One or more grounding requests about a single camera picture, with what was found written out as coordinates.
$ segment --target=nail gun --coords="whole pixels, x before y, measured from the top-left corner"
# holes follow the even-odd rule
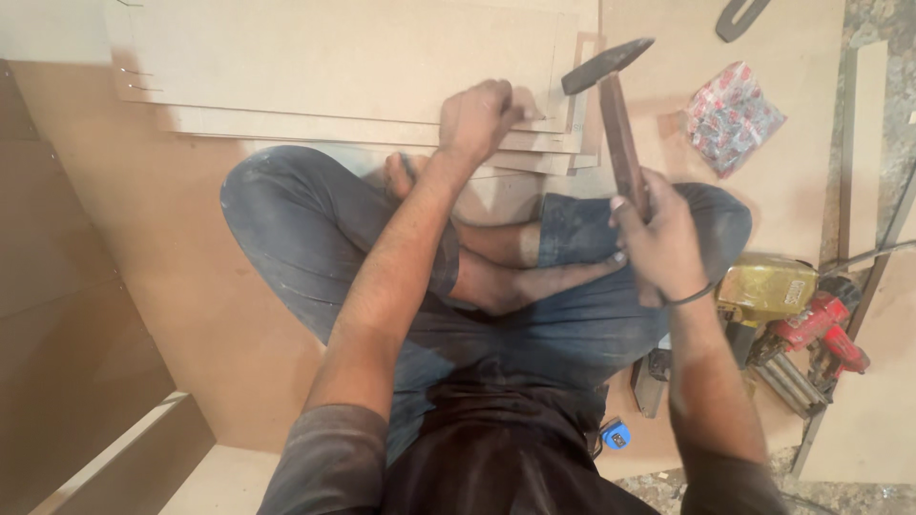
[[[802,418],[833,401],[844,370],[864,373],[869,364],[865,352],[839,326],[858,305],[861,291],[847,279],[825,279],[819,288],[817,280],[817,272],[806,263],[744,255],[716,289],[739,367],[750,366]],[[763,323],[769,323],[767,330],[755,340]],[[805,347],[812,351],[808,377],[786,356]],[[663,368],[671,361],[670,352],[655,349],[634,367],[631,386],[648,418],[655,417],[670,375]]]

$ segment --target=black t-shirt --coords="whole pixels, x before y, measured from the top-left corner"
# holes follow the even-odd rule
[[[471,398],[459,411],[429,414],[387,470],[378,414],[345,405],[307,411],[289,431],[258,514],[657,513],[601,478],[584,438],[529,398]],[[704,465],[682,513],[787,513],[764,467],[689,452]]]

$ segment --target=hammer head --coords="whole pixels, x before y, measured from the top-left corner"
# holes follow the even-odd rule
[[[613,71],[621,71],[636,60],[655,42],[655,38],[634,39],[629,43],[607,49],[570,71],[563,77],[563,92],[581,93],[594,86]]]

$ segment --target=tape measure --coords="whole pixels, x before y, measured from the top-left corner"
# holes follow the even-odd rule
[[[620,420],[620,417],[616,417],[607,423],[607,429],[601,432],[601,439],[611,449],[623,449],[629,445],[629,428]]]

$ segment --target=dusty jeans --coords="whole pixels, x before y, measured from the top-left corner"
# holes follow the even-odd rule
[[[719,280],[747,242],[750,212],[715,186],[675,188],[691,206],[706,273]],[[356,272],[397,205],[330,157],[293,146],[242,161],[226,178],[221,202],[261,277],[327,345]],[[609,216],[607,199],[547,194],[538,266],[609,258],[618,250]],[[666,311],[638,304],[633,269],[627,266],[518,312],[469,316],[442,301],[458,277],[458,249],[448,225],[429,291],[398,357],[389,463],[438,404],[428,390],[444,381],[561,391],[564,399],[556,404],[569,411],[564,416],[580,431],[593,431],[604,414],[604,382],[664,336]]]

